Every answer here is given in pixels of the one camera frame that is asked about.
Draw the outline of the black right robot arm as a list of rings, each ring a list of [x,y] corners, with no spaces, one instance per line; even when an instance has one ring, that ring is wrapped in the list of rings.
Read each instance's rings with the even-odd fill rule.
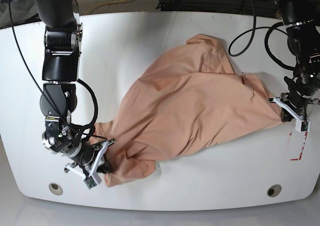
[[[98,101],[93,90],[78,77],[82,24],[73,0],[34,0],[34,4],[45,24],[42,68],[45,83],[39,102],[45,116],[45,146],[54,153],[68,156],[85,176],[91,170],[109,173],[112,166],[102,147],[89,143],[98,118]],[[75,83],[82,85],[92,98],[94,113],[86,125],[71,122],[71,114],[77,106]]]

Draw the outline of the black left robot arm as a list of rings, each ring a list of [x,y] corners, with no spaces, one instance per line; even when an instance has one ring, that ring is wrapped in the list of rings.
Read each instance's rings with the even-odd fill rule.
[[[293,77],[284,77],[288,92],[282,93],[280,101],[287,105],[281,120],[288,122],[292,112],[307,121],[307,106],[320,88],[320,33],[316,25],[316,8],[309,0],[275,0],[281,23],[273,25],[268,33],[281,25],[287,33],[287,46],[295,56],[294,67],[277,61],[282,68],[292,71]]]

